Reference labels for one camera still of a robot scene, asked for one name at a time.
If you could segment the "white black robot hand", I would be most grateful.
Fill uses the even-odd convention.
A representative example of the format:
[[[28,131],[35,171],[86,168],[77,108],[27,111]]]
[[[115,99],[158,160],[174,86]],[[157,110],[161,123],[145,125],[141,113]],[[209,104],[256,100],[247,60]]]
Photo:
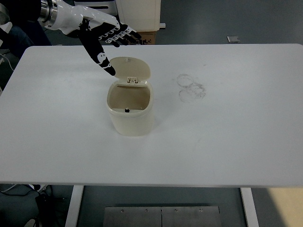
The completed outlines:
[[[72,6],[63,0],[42,0],[39,22],[43,27],[60,30],[67,36],[78,36],[91,59],[111,76],[116,71],[99,40],[119,47],[142,38],[112,15],[82,5]]]

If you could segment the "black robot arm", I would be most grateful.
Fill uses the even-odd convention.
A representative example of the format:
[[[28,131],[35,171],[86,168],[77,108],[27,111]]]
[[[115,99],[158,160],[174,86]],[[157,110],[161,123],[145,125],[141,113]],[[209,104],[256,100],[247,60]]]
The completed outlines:
[[[141,39],[139,33],[110,14],[63,0],[2,0],[0,7],[0,21],[12,23],[9,32],[0,31],[0,39],[17,58],[31,46],[50,46],[42,31],[45,27],[79,38],[91,59],[113,76],[116,72],[100,42],[119,47]]]

